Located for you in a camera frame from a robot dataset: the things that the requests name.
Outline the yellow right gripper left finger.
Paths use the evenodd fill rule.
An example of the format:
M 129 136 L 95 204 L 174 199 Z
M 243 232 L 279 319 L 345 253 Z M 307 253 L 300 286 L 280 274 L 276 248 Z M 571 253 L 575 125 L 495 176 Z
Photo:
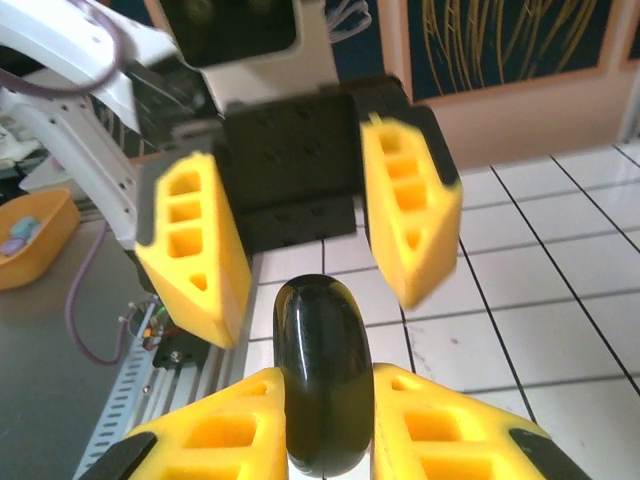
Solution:
M 285 386 L 266 368 L 133 429 L 86 479 L 286 479 Z

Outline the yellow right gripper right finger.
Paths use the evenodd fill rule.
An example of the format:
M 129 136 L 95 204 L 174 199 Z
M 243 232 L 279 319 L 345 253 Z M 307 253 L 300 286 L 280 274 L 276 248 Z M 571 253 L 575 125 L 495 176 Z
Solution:
M 532 421 L 396 365 L 373 367 L 374 479 L 585 479 Z

